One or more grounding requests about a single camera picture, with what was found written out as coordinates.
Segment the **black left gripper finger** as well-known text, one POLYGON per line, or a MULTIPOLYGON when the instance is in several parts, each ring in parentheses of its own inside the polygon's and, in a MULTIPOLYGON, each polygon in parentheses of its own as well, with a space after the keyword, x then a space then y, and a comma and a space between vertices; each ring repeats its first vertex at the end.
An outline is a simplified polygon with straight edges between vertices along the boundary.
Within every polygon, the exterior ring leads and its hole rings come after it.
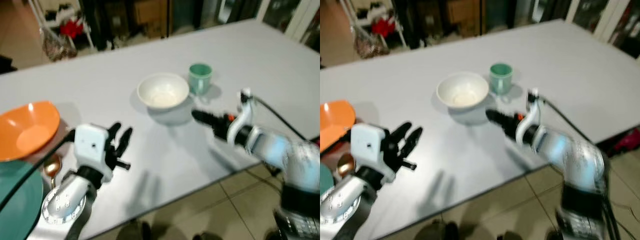
POLYGON ((388 136, 388 144, 399 146, 401 143, 407 144, 406 134, 413 126, 411 121, 405 121, 403 124, 398 126, 395 130, 391 131, 388 136))
POLYGON ((115 139, 118 131, 120 130, 121 126, 122 126, 121 122, 116 121, 114 124, 112 124, 112 126, 110 126, 107 129, 107 132, 108 132, 109 135, 108 135, 108 138, 106 140, 106 144, 108 146, 112 145, 112 142, 114 141, 114 139, 115 139))
POLYGON ((398 155, 399 158, 405 159, 410 155, 410 153, 417 146, 422 133, 423 128, 422 126, 419 126, 405 138, 404 146, 400 149, 400 153, 398 155))
POLYGON ((121 158, 130 144, 130 138, 133 134, 133 128, 128 127, 118 140, 118 147, 115 150, 115 156, 121 158))

